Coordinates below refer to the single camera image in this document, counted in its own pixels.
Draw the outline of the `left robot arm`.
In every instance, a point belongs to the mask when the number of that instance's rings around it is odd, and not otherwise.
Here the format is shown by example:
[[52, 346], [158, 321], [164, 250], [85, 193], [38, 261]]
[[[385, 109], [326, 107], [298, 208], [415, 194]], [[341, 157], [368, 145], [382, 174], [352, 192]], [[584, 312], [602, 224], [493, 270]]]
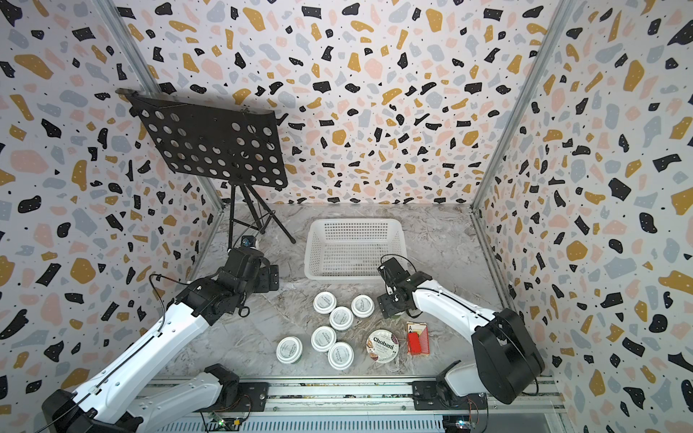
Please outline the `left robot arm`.
[[194, 411], [238, 406], [240, 378], [221, 364], [149, 397], [140, 392], [187, 344], [223, 316], [249, 313], [253, 294], [276, 292], [279, 267], [252, 247], [232, 248], [214, 274], [192, 281], [155, 325], [74, 391], [58, 390], [43, 403], [50, 432], [150, 432]]

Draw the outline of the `Chobani yogurt cup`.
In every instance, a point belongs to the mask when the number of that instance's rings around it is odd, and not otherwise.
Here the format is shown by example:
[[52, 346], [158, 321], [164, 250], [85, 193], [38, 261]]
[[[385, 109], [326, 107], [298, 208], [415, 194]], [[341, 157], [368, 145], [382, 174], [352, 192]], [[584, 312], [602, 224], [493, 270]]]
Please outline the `Chobani yogurt cup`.
[[375, 330], [366, 339], [366, 352], [379, 364], [390, 363], [399, 355], [399, 340], [389, 330]]

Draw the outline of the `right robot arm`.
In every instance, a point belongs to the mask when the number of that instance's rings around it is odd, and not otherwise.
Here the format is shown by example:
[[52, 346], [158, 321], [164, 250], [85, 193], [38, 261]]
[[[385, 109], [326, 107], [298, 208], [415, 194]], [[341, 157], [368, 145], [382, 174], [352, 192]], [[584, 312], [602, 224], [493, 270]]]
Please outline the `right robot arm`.
[[452, 328], [473, 348], [475, 361], [466, 366], [454, 362], [436, 380], [430, 391], [415, 390], [415, 402], [458, 409], [474, 394], [491, 396], [509, 405], [537, 384], [545, 368], [539, 349], [523, 320], [513, 310], [482, 308], [445, 289], [425, 272], [412, 274], [400, 264], [401, 256], [381, 257], [378, 272], [386, 294], [377, 298], [386, 319], [418, 311]]

